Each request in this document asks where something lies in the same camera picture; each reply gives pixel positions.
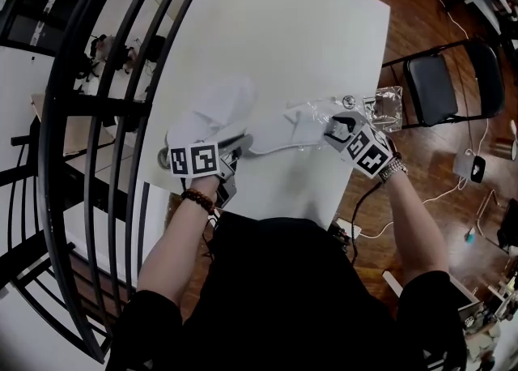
chair seat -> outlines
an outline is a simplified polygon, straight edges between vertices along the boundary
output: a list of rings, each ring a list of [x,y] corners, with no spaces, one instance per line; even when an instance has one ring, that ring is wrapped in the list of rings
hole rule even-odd
[[[458,112],[455,89],[440,54],[405,62],[406,80],[418,120],[433,126]]]

wooden floor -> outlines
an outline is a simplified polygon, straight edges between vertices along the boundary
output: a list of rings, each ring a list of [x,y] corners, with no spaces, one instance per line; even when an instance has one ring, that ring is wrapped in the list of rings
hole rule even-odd
[[[464,33],[453,24],[438,0],[381,0],[391,7],[391,22],[385,50],[385,61],[429,49],[465,38]],[[476,13],[470,12],[460,4],[452,9],[454,19],[460,23],[469,36],[483,34]],[[463,49],[455,49],[455,56],[447,56],[448,67],[452,74],[457,93],[459,112],[465,113],[465,98],[462,95],[461,82],[456,72],[455,60],[462,76],[469,114],[479,110],[478,87],[473,77],[469,59]],[[448,243],[451,272],[464,283],[469,290],[478,288],[477,295],[484,296],[485,284],[496,283],[507,263],[507,255],[491,243],[477,236],[472,244],[465,242],[465,234],[473,226],[475,214],[485,195],[495,189],[499,199],[507,200],[516,196],[518,191],[518,164],[501,160],[487,154],[490,143],[496,137],[510,138],[510,119],[517,118],[518,89],[514,86],[513,74],[507,60],[503,59],[503,74],[506,86],[506,110],[489,122],[489,132],[482,145],[482,156],[486,159],[486,175],[481,185],[468,184],[462,191],[455,191],[446,197],[428,203],[432,216],[437,221]],[[396,70],[398,78],[404,80],[401,70]],[[379,87],[393,85],[389,70],[383,70]],[[408,109],[412,112],[411,103]],[[393,134],[398,149],[404,156],[409,168],[410,180],[419,196],[424,200],[433,198],[455,187],[458,177],[452,173],[452,162],[459,149],[471,147],[478,149],[486,121],[471,123],[472,140],[469,140],[467,123],[442,125],[434,128],[405,130]],[[353,173],[338,208],[338,214],[350,220],[355,204],[375,181],[368,180],[357,172]],[[389,201],[383,189],[377,191],[363,204],[357,224],[365,234],[376,235],[390,220]],[[484,220],[482,226],[486,235],[496,238],[497,226],[503,217],[502,211],[495,211],[491,220]],[[384,283],[382,273],[390,270],[401,278],[400,263],[394,244],[392,227],[375,240],[360,237],[358,239],[359,257],[356,271],[367,286],[369,292],[385,302],[392,311],[397,306],[397,299]],[[202,245],[200,252],[206,251]],[[207,258],[199,258],[193,282],[189,287],[182,313],[188,315],[197,301],[197,293],[209,266]]]

forearm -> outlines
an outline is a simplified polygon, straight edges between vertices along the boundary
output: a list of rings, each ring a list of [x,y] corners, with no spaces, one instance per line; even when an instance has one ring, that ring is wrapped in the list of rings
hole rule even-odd
[[[393,211],[394,236],[408,281],[427,271],[448,271],[446,244],[435,221],[405,173],[386,182]]]
[[[217,181],[206,181],[197,190],[211,197],[217,184]],[[178,207],[164,235],[142,265],[138,291],[151,290],[176,305],[180,304],[194,268],[197,247],[208,215],[202,206],[188,199]]]

black sleeve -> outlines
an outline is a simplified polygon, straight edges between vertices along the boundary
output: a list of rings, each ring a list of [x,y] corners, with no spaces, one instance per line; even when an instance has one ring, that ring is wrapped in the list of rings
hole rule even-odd
[[[182,326],[180,310],[150,291],[135,293],[113,331],[108,371],[168,369]]]
[[[397,326],[413,361],[445,360],[444,371],[466,367],[467,351],[449,274],[431,271],[410,281],[401,294]]]

white table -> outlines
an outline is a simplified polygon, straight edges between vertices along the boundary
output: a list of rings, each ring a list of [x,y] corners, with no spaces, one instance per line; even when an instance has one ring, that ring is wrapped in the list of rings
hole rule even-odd
[[[157,164],[168,127],[211,82],[248,76],[257,122],[287,102],[372,96],[389,26],[377,0],[193,0],[162,74],[138,177],[175,193]],[[351,168],[331,147],[291,149],[238,163],[238,193],[226,210],[254,219],[309,218],[327,228]]]

